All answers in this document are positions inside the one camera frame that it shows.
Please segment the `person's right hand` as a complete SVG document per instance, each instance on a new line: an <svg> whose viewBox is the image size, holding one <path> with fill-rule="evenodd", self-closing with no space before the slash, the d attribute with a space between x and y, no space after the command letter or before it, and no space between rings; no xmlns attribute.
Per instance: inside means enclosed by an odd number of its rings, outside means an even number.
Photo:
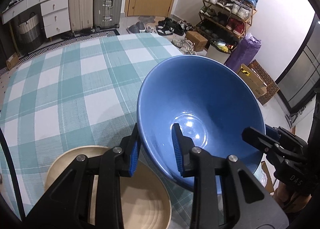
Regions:
<svg viewBox="0 0 320 229"><path fill-rule="evenodd" d="M287 185L279 182L277 189L274 191L273 198L285 213L296 213L308 204L311 195L293 192Z"/></svg>

